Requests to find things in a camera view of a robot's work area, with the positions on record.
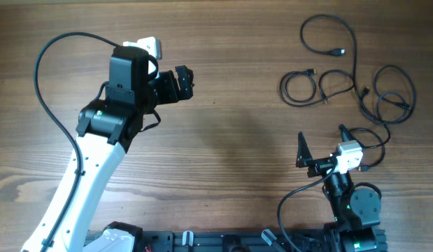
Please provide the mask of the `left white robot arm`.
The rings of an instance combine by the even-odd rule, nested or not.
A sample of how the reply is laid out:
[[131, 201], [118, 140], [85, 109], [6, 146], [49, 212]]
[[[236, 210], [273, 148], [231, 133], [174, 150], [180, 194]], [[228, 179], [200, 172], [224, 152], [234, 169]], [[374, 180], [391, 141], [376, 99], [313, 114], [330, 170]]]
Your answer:
[[148, 51], [118, 46], [109, 79], [78, 116], [66, 172], [23, 251], [82, 251], [103, 191], [133, 138], [146, 131], [143, 117], [155, 107], [190, 99], [194, 74], [186, 66], [160, 72]]

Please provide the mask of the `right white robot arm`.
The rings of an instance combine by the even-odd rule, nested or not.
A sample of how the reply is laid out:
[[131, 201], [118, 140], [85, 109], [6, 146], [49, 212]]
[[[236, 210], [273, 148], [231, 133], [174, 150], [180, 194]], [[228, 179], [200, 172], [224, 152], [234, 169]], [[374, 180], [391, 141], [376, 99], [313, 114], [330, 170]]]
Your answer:
[[342, 142], [328, 157], [315, 159], [305, 136], [298, 133], [296, 166], [307, 168], [308, 177], [321, 178], [323, 192], [334, 215], [324, 231], [332, 251], [387, 251], [381, 224], [380, 190], [370, 183], [353, 183], [350, 171], [358, 169], [364, 146], [340, 125]]

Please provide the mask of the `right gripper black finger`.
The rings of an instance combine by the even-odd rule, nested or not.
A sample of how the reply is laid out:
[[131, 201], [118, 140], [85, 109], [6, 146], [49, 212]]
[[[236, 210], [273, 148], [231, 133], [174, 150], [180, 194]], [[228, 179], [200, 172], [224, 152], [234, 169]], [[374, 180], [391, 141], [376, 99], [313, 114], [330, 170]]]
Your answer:
[[313, 161], [303, 132], [298, 133], [296, 167], [309, 167]]
[[350, 134], [348, 128], [344, 124], [339, 125], [342, 142], [352, 141], [353, 137]]

